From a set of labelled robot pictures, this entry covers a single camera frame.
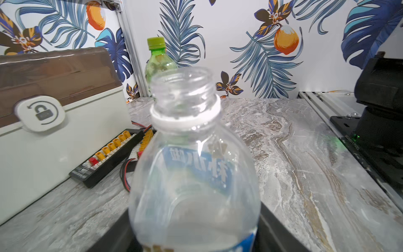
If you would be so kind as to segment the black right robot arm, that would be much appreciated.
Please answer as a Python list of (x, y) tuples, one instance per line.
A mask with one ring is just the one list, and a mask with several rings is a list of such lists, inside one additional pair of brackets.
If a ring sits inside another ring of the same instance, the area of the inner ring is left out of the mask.
[(365, 105), (355, 129), (357, 139), (385, 149), (403, 147), (403, 60), (378, 52), (356, 82), (354, 94)]

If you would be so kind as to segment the green plastic bottle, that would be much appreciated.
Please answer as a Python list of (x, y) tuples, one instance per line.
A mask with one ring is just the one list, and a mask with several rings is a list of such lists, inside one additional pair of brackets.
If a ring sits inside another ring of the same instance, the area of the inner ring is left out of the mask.
[(167, 54), (166, 48), (150, 50), (151, 57), (145, 67), (145, 78), (148, 86), (148, 94), (151, 97), (151, 81), (154, 75), (171, 69), (177, 69), (176, 62)]

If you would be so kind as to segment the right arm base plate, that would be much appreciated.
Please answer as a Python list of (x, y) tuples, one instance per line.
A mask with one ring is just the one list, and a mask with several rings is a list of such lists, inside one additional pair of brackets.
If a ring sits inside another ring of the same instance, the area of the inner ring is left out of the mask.
[(355, 134), (359, 117), (330, 117), (330, 122), (341, 133), (347, 148), (359, 154), (388, 184), (396, 189), (403, 188), (403, 150), (387, 151), (381, 147), (366, 144)]

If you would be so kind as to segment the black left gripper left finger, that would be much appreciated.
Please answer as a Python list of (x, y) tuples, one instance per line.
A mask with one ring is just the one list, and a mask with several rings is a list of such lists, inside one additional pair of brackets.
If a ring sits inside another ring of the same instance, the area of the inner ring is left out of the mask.
[(135, 236), (130, 225), (128, 210), (87, 252), (135, 252)]

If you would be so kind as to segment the yellow-green bottle cap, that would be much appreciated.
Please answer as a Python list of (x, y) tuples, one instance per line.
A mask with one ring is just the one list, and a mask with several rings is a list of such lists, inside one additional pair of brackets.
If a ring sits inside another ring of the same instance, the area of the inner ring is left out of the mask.
[(164, 37), (151, 37), (147, 39), (149, 50), (166, 48)]

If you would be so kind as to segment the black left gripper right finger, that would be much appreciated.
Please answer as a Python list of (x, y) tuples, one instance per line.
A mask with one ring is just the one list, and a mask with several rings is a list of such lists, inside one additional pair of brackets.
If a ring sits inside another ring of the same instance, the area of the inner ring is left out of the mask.
[(263, 203), (256, 234), (256, 251), (309, 252)]

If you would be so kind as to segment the clear plastic water bottle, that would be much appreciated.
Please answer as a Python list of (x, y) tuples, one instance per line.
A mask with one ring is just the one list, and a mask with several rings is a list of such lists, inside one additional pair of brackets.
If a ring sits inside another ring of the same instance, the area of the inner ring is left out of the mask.
[(155, 136), (136, 165), (129, 220), (145, 252), (250, 252), (261, 200), (249, 148), (221, 120), (210, 72), (151, 81)]

